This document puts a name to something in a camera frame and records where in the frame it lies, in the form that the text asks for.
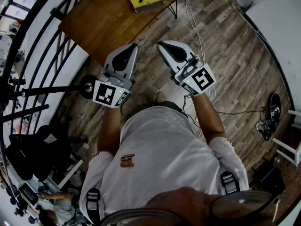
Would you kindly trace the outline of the white chair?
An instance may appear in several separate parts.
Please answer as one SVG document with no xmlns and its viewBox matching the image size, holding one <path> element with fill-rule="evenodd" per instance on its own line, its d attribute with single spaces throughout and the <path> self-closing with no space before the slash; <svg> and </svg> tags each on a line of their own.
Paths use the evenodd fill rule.
<svg viewBox="0 0 301 226">
<path fill-rule="evenodd" d="M 301 112 L 298 111 L 294 111 L 294 110 L 288 110 L 287 111 L 289 114 L 300 117 L 301 118 Z M 301 133 L 301 124 L 295 124 L 292 123 L 291 126 L 295 129 L 298 129 Z M 296 149 L 294 149 L 293 147 L 283 143 L 282 141 L 273 138 L 272 141 L 274 143 L 276 143 L 278 146 L 282 147 L 283 149 L 285 149 L 286 151 L 290 152 L 293 154 L 293 157 L 290 157 L 289 155 L 287 155 L 285 152 L 280 151 L 279 149 L 276 150 L 276 152 L 283 156 L 285 159 L 287 159 L 289 162 L 291 162 L 294 166 L 298 166 L 299 163 L 301 162 L 301 142 L 298 144 L 298 147 Z"/>
</svg>

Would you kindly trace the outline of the black sneaker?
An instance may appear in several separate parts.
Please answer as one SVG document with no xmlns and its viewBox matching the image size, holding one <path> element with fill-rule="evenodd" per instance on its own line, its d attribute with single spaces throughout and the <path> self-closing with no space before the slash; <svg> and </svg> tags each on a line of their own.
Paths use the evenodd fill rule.
<svg viewBox="0 0 301 226">
<path fill-rule="evenodd" d="M 271 136 L 276 132 L 280 118 L 266 118 L 263 122 L 256 124 L 256 130 L 261 134 L 265 141 L 269 141 Z"/>
<path fill-rule="evenodd" d="M 281 118 L 281 100 L 277 93 L 271 94 L 269 97 L 269 113 L 271 119 L 280 120 Z"/>
</svg>

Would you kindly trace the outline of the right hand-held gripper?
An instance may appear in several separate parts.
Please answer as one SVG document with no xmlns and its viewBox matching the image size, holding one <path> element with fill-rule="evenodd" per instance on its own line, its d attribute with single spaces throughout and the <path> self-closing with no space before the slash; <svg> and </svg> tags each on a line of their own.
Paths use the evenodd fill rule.
<svg viewBox="0 0 301 226">
<path fill-rule="evenodd" d="M 208 64 L 203 64 L 192 49 L 185 43 L 163 40 L 157 49 L 164 62 L 171 68 L 179 86 L 192 96 L 203 94 L 216 83 L 216 78 Z"/>
</svg>

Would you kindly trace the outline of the person's white t-shirt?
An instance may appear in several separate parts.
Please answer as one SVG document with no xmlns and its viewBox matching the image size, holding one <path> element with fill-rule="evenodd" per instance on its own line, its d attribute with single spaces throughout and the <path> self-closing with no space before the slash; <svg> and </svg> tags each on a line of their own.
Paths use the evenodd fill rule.
<svg viewBox="0 0 301 226">
<path fill-rule="evenodd" d="M 79 208 L 87 216 L 87 193 L 100 194 L 100 218 L 144 206 L 159 193 L 191 187 L 224 195 L 221 175 L 230 172 L 248 190 L 246 169 L 224 137 L 197 138 L 188 119 L 168 107 L 145 109 L 125 123 L 115 155 L 99 152 L 89 162 Z"/>
</svg>

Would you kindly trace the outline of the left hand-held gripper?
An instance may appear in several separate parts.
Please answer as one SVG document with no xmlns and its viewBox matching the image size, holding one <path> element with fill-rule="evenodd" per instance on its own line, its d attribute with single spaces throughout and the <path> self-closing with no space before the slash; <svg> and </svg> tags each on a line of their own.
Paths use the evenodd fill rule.
<svg viewBox="0 0 301 226">
<path fill-rule="evenodd" d="M 111 52 L 105 61 L 99 80 L 95 81 L 93 102 L 109 108 L 119 108 L 129 95 L 138 56 L 136 43 L 121 46 Z"/>
</svg>

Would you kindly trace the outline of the black hairpin table leg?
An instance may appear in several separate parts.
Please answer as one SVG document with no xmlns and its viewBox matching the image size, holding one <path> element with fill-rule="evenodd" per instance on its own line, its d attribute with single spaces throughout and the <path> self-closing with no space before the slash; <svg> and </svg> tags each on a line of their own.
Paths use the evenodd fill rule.
<svg viewBox="0 0 301 226">
<path fill-rule="evenodd" d="M 173 14 L 174 18 L 177 19 L 178 18 L 178 3 L 177 3 L 177 0 L 175 0 L 174 3 L 175 3 L 175 7 L 173 7 L 172 4 L 170 4 L 167 8 Z"/>
</svg>

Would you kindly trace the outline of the person's eyeglasses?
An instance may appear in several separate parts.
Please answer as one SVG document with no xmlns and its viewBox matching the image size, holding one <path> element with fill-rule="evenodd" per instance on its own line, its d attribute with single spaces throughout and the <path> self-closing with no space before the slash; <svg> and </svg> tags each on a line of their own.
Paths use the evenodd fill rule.
<svg viewBox="0 0 301 226">
<path fill-rule="evenodd" d="M 137 208 L 116 211 L 98 226 L 274 226 L 264 210 L 272 195 L 264 191 L 240 191 L 214 200 L 209 217 L 201 224 L 191 224 L 180 215 L 160 209 Z"/>
</svg>

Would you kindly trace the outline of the person's right forearm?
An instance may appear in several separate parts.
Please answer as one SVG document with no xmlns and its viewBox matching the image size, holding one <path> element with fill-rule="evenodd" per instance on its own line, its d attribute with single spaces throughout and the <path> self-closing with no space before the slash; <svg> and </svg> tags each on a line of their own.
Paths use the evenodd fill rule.
<svg viewBox="0 0 301 226">
<path fill-rule="evenodd" d="M 207 95 L 204 93 L 192 97 L 192 101 L 207 144 L 216 137 L 225 138 L 223 123 Z"/>
</svg>

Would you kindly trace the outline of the person's left forearm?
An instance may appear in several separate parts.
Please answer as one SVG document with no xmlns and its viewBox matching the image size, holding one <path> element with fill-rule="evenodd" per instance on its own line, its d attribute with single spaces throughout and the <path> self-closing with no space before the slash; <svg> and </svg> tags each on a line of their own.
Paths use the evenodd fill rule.
<svg viewBox="0 0 301 226">
<path fill-rule="evenodd" d="M 119 108 L 106 107 L 97 141 L 97 152 L 115 156 L 120 145 L 121 112 Z"/>
</svg>

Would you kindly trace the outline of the black office chair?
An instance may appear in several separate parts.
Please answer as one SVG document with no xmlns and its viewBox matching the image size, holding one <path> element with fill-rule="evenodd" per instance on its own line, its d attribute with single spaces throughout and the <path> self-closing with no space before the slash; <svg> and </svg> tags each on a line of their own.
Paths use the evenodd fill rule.
<svg viewBox="0 0 301 226">
<path fill-rule="evenodd" d="M 12 134 L 5 155 L 17 175 L 24 181 L 35 176 L 44 181 L 52 169 L 63 174 L 71 165 L 71 143 L 87 143 L 88 139 L 68 138 L 54 127 L 42 126 L 35 134 Z"/>
</svg>

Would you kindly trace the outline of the person's dark trousers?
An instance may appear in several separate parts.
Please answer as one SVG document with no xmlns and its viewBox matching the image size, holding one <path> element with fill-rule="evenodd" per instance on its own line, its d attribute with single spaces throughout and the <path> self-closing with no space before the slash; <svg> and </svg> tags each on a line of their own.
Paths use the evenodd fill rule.
<svg viewBox="0 0 301 226">
<path fill-rule="evenodd" d="M 178 112 L 180 112 L 181 114 L 183 114 L 186 118 L 188 118 L 188 116 L 182 111 L 182 109 L 177 106 L 175 103 L 170 102 L 170 101 L 164 101 L 164 102 L 145 102 L 142 104 L 137 105 L 133 110 L 131 110 L 131 112 L 127 115 L 127 119 L 130 119 L 132 116 L 134 116 L 135 114 L 151 108 L 151 107 L 155 107 L 155 106 L 163 106 L 163 107 L 167 107 L 173 110 L 176 110 Z"/>
</svg>

